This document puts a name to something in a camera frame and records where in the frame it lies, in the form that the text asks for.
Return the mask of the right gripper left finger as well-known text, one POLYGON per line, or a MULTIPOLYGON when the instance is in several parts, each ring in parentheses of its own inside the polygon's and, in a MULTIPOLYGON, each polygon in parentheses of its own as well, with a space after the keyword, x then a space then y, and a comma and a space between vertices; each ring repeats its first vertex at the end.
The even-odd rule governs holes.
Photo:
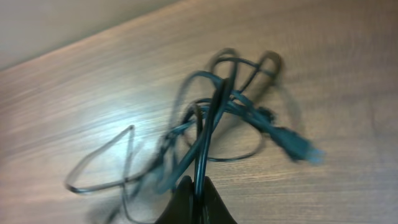
POLYGON ((193 181, 184 176, 170 202, 155 224, 191 224, 193 219, 193 181))

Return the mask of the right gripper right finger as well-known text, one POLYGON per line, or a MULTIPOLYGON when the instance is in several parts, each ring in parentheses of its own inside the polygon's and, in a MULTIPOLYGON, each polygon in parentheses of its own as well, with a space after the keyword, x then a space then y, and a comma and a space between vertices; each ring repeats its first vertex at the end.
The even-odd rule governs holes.
POLYGON ((237 224, 208 176, 205 177, 200 215, 202 224, 237 224))

